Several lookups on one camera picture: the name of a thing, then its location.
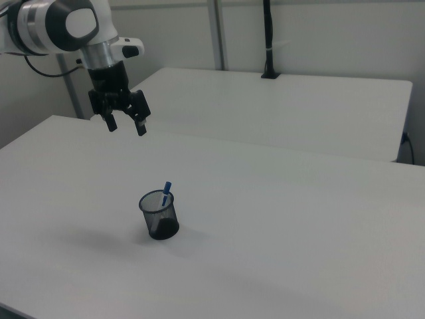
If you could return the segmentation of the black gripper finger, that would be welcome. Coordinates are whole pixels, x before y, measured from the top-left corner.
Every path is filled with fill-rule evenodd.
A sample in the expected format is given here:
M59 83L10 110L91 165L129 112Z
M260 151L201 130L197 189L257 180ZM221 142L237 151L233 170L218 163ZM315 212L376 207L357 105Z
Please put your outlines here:
M100 115L107 124L107 127L110 132L115 131L118 127L115 121L115 118L112 114L113 112L113 100L106 94L101 93L96 90L91 90L88 92L90 99L90 104L95 115Z
M146 118L151 115L145 95L141 90L131 92L128 102L126 114L134 120L138 136L143 136L147 132Z

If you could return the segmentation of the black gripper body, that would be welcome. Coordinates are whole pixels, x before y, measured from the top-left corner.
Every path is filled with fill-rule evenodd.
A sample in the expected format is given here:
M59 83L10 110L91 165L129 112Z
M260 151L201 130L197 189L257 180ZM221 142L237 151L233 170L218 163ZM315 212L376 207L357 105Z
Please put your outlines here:
M133 110L129 105L129 80L123 61L106 68L88 69L88 74L93 84L88 95L94 112L102 112L101 105L105 95L116 102L113 110Z

